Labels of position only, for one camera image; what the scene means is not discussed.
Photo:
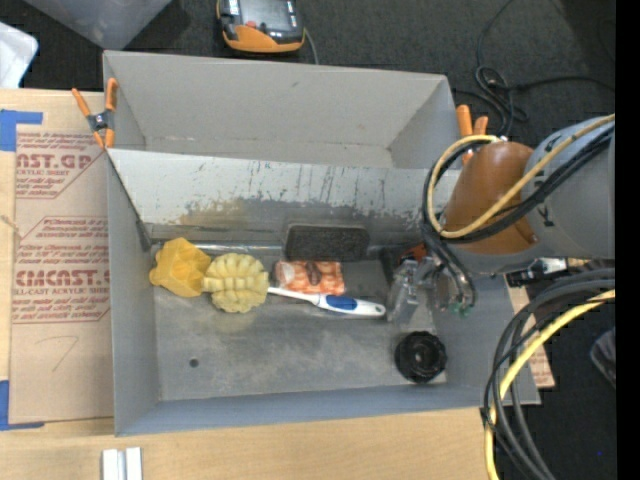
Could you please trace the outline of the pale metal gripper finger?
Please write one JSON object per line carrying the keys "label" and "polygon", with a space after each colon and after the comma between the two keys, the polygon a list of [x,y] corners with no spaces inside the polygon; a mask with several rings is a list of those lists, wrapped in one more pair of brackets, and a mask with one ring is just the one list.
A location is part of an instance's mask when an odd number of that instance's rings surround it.
{"label": "pale metal gripper finger", "polygon": [[397,321],[407,303],[407,275],[398,271],[393,275],[386,299],[386,317],[389,322]]}
{"label": "pale metal gripper finger", "polygon": [[415,294],[410,298],[406,313],[407,324],[418,324],[422,321],[425,311],[425,290],[417,287]]}

